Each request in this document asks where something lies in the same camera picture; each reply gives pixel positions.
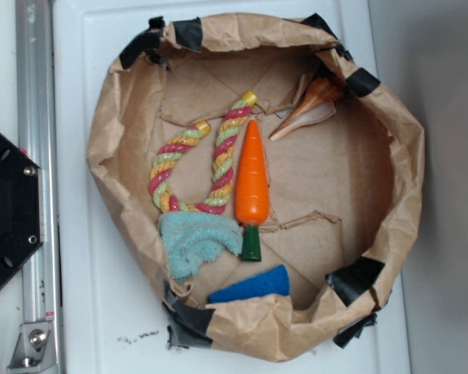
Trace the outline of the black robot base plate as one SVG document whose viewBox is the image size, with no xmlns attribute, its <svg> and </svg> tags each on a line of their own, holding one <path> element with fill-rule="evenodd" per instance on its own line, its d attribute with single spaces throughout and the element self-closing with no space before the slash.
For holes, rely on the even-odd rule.
<svg viewBox="0 0 468 374">
<path fill-rule="evenodd" d="M 39 167 L 0 133 L 0 290 L 42 244 Z"/>
</svg>

